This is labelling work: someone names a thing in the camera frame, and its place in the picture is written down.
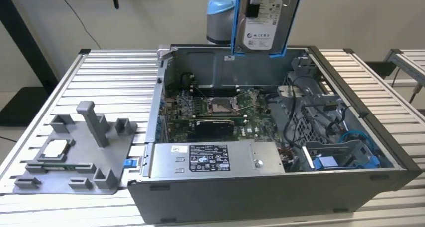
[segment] cable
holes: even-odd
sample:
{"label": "cable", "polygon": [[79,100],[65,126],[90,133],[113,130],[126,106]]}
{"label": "cable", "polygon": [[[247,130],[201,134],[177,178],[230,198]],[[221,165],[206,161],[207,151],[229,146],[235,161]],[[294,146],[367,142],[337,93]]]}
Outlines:
{"label": "cable", "polygon": [[342,109],[341,120],[339,120],[339,121],[335,121],[335,120],[334,120],[334,121],[329,124],[329,126],[326,127],[326,137],[329,137],[329,131],[331,130],[331,126],[333,126],[333,125],[337,125],[337,126],[338,126],[338,125],[343,122],[343,120],[345,120],[345,112],[346,112],[346,110],[347,110],[348,107],[351,107],[351,105],[347,105],[346,108]]}
{"label": "cable", "polygon": [[317,113],[318,113],[319,115],[323,116],[323,118],[326,118],[327,121],[333,122],[331,118],[323,113],[323,111],[321,111],[321,110],[318,109],[317,106],[313,106],[313,109],[317,111]]}
{"label": "cable", "polygon": [[341,136],[338,143],[341,143],[341,142],[343,141],[345,137],[346,137],[347,135],[350,135],[350,134],[360,135],[360,136],[367,140],[370,146],[372,147],[372,150],[371,150],[371,151],[374,151],[374,144],[372,144],[372,142],[371,142],[368,136],[367,136],[363,132],[360,132],[360,131],[348,131],[348,132],[346,132],[346,133]]}
{"label": "cable", "polygon": [[11,141],[11,142],[17,142],[17,141],[14,141],[14,140],[11,140],[11,139],[9,139],[6,137],[2,137],[2,136],[0,136],[0,138],[3,139],[3,140]]}
{"label": "cable", "polygon": [[415,95],[416,95],[415,93],[411,94],[410,99],[408,99],[408,104],[412,102],[412,99],[414,99]]}
{"label": "cable", "polygon": [[295,97],[294,88],[293,88],[293,85],[291,85],[291,107],[290,107],[289,119],[287,119],[287,122],[286,122],[285,127],[283,127],[283,139],[289,143],[290,146],[301,149],[299,145],[295,144],[291,140],[289,140],[287,136],[286,136],[289,123],[293,121],[295,102],[297,102],[297,97]]}
{"label": "cable", "polygon": [[398,75],[398,72],[399,72],[400,68],[396,69],[396,72],[394,74],[394,79],[392,79],[392,82],[391,82],[391,87],[394,86],[394,82],[395,82],[395,78],[396,78],[396,75]]}
{"label": "cable", "polygon": [[91,40],[94,41],[94,43],[95,43],[95,45],[97,45],[98,49],[101,49],[101,47],[99,47],[99,45],[98,45],[98,43],[97,43],[95,39],[93,38],[93,36],[90,35],[90,33],[87,32],[87,30],[86,30],[86,28],[85,28],[85,25],[83,25],[83,23],[82,23],[82,21],[81,21],[81,19],[79,19],[79,16],[77,15],[77,12],[74,12],[74,10],[73,10],[73,8],[71,8],[70,4],[67,3],[67,1],[66,1],[66,0],[63,0],[63,2],[65,2],[65,3],[66,3],[66,5],[69,6],[69,9],[71,10],[71,12],[73,12],[74,16],[77,17],[77,19],[78,19],[78,21],[79,21],[79,23],[81,23],[81,25],[82,25],[82,28],[83,28],[85,33],[87,34],[87,36],[90,36],[90,38],[91,38]]}
{"label": "cable", "polygon": [[182,86],[182,84],[183,84],[183,76],[187,75],[187,74],[189,74],[189,76],[193,75],[193,73],[190,73],[190,72],[181,73],[181,75],[179,75],[179,86]]}
{"label": "cable", "polygon": [[315,79],[314,79],[311,76],[301,75],[301,76],[295,77],[294,80],[291,80],[291,85],[294,85],[294,81],[295,81],[298,78],[309,78],[309,79],[313,79],[313,80],[315,81]]}
{"label": "cable", "polygon": [[269,101],[270,99],[273,99],[275,97],[278,97],[278,94],[266,94],[263,97],[265,103],[267,103],[267,104],[277,103],[277,102]]}

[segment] black cable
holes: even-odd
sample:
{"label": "black cable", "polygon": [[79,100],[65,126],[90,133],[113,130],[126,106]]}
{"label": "black cable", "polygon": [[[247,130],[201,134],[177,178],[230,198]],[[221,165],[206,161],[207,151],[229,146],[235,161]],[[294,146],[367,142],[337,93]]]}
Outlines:
{"label": "black cable", "polygon": [[291,85],[294,85],[294,81],[295,81],[298,78],[309,78],[309,79],[311,79],[311,80],[315,81],[315,79],[314,79],[311,76],[301,75],[301,76],[295,77],[294,80],[291,80]]}
{"label": "black cable", "polygon": [[396,69],[396,72],[394,74],[394,79],[392,79],[392,82],[391,82],[391,87],[394,86],[394,82],[395,82],[395,78],[396,78],[396,75],[398,75],[398,72],[399,72],[400,68]]}
{"label": "black cable", "polygon": [[410,99],[408,99],[408,104],[412,102],[412,99],[414,99],[415,95],[416,95],[415,93],[411,94]]}
{"label": "black cable", "polygon": [[[310,120],[311,130],[314,130],[314,127],[313,127],[313,125],[311,125],[313,121],[317,122],[317,123],[321,123],[321,122],[319,122],[315,118],[313,118],[313,117],[306,117],[306,118]],[[322,139],[325,139],[325,140],[327,141],[327,144],[331,143],[331,140],[330,140],[326,136],[323,136],[319,131],[317,131],[317,130],[314,130],[314,131],[315,131],[315,134],[317,134]]]}
{"label": "black cable", "polygon": [[334,121],[329,124],[329,126],[326,127],[326,137],[329,137],[329,131],[331,130],[331,126],[333,126],[333,125],[339,125],[339,124],[343,122],[343,120],[345,120],[345,112],[346,112],[346,110],[347,110],[348,107],[351,107],[351,105],[347,105],[346,108],[342,109],[341,120],[339,120],[339,121],[335,121],[335,120],[334,120]]}
{"label": "black cable", "polygon": [[0,138],[3,139],[3,140],[11,141],[11,142],[17,142],[17,141],[14,141],[14,140],[11,140],[11,139],[9,139],[6,137],[2,137],[2,136],[0,136]]}
{"label": "black cable", "polygon": [[317,106],[313,106],[313,109],[317,111],[319,115],[322,115],[323,118],[326,118],[327,121],[333,122],[331,118],[323,113],[323,111],[318,109]]}
{"label": "black cable", "polygon": [[293,146],[293,147],[301,149],[301,147],[298,146],[298,144],[295,144],[295,143],[294,143],[291,140],[289,140],[287,137],[286,137],[287,127],[289,127],[290,122],[293,121],[295,102],[297,102],[297,97],[295,97],[294,88],[293,88],[293,85],[291,85],[291,107],[290,107],[289,119],[287,119],[287,122],[286,122],[285,127],[283,127],[283,139],[285,139],[285,141],[289,143],[290,146]]}
{"label": "black cable", "polygon": [[263,97],[265,103],[266,104],[275,104],[277,101],[269,101],[270,99],[278,97],[278,94],[266,94]]}
{"label": "black cable", "polygon": [[182,73],[181,73],[181,75],[179,75],[179,86],[182,86],[182,84],[183,84],[183,83],[182,83],[182,82],[183,82],[183,76],[187,75],[187,74],[189,74],[189,75],[193,75],[193,73],[190,73],[190,72],[182,72]]}
{"label": "black cable", "polygon": [[277,87],[270,87],[267,89],[257,88],[259,90],[259,94],[275,94],[277,93]]}
{"label": "black cable", "polygon": [[93,36],[90,35],[90,33],[87,32],[87,30],[86,30],[86,28],[85,28],[85,25],[83,25],[83,23],[82,23],[82,21],[81,21],[81,19],[79,19],[79,16],[77,15],[77,12],[74,12],[74,10],[73,10],[73,8],[71,8],[70,4],[67,3],[67,1],[66,1],[66,0],[63,0],[63,2],[65,2],[65,3],[66,3],[66,5],[69,6],[69,9],[71,10],[71,12],[73,12],[74,16],[77,17],[77,19],[78,19],[78,21],[79,21],[79,23],[81,23],[81,25],[82,25],[82,28],[83,28],[85,33],[87,34],[87,36],[90,36],[90,38],[91,38],[91,40],[94,41],[94,43],[95,43],[95,45],[97,45],[98,49],[101,49],[101,47],[99,47],[99,45],[98,45],[98,43],[97,43],[95,39],[93,38]]}

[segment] sticker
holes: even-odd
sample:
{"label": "sticker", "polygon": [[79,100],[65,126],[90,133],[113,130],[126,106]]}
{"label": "sticker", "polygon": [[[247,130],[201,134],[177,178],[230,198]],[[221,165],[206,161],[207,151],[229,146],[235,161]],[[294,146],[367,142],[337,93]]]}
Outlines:
{"label": "sticker", "polygon": [[171,152],[186,153],[187,146],[171,146]]}
{"label": "sticker", "polygon": [[225,55],[223,60],[225,61],[234,61],[234,56],[233,55]]}
{"label": "sticker", "polygon": [[193,145],[189,146],[189,170],[229,171],[230,159],[226,145]]}
{"label": "sticker", "polygon": [[243,45],[251,50],[269,50],[278,24],[281,0],[261,0],[257,18],[246,18]]}

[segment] aluminum slotted table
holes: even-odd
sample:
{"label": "aluminum slotted table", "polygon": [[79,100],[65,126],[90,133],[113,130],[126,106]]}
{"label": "aluminum slotted table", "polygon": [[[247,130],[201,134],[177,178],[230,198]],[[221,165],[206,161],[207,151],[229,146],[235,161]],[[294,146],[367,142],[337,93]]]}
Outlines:
{"label": "aluminum slotted table", "polygon": [[[425,119],[354,53],[321,50],[388,133],[425,170]],[[155,51],[90,51],[74,60],[9,156],[0,166],[0,224],[6,226],[138,226],[145,225],[125,188],[138,169],[125,169],[114,195],[14,195],[14,177],[25,171],[51,132],[54,114],[82,120],[74,108],[81,100],[109,121],[126,117],[137,122],[129,158],[143,153],[145,131],[157,73]],[[378,194],[354,213],[266,220],[179,225],[197,227],[425,226],[425,174],[395,192]]]}

